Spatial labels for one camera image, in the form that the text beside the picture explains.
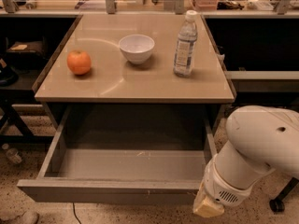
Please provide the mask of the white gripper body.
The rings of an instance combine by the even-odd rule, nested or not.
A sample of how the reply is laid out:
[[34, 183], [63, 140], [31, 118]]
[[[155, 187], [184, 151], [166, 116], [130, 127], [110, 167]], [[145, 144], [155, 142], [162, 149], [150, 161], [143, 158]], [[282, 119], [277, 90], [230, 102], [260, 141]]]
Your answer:
[[225, 181], [216, 169], [216, 158], [217, 156], [214, 156], [206, 165], [203, 177], [204, 190], [216, 203], [230, 207], [238, 206], [250, 196], [252, 187], [238, 189]]

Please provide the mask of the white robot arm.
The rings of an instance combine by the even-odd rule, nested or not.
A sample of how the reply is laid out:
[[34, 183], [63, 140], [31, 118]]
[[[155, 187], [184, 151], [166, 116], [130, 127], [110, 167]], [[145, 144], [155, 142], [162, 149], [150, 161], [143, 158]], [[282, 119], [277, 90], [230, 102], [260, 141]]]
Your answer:
[[226, 120], [227, 142], [205, 168], [192, 211], [216, 217], [240, 205], [255, 183], [276, 170], [299, 178], [299, 114], [247, 105]]

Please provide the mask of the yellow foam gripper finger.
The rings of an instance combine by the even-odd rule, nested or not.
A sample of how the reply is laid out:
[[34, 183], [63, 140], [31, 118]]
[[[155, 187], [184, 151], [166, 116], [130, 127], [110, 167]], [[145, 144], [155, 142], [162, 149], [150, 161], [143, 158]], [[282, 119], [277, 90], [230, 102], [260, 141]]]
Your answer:
[[217, 217], [224, 213], [224, 206], [215, 202], [206, 193], [204, 183], [201, 183], [193, 202], [192, 211], [200, 217]]

